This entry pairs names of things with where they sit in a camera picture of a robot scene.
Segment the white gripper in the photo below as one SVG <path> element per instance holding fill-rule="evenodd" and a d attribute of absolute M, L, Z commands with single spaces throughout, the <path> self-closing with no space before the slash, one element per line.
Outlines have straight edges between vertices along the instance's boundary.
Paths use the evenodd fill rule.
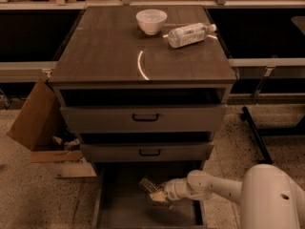
<path fill-rule="evenodd" d="M 151 200 L 166 203 L 168 200 L 188 198 L 191 194 L 191 188 L 185 178 L 175 178 L 165 182 L 163 190 L 150 193 Z"/>

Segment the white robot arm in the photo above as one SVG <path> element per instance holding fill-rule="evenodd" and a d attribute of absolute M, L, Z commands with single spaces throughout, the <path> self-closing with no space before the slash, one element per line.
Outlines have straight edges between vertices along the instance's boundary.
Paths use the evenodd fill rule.
<path fill-rule="evenodd" d="M 217 194 L 240 206 L 241 229 L 301 229 L 305 224 L 305 191 L 279 168 L 258 164 L 240 181 L 193 170 L 150 193 L 157 202 L 188 198 L 206 200 Z"/>

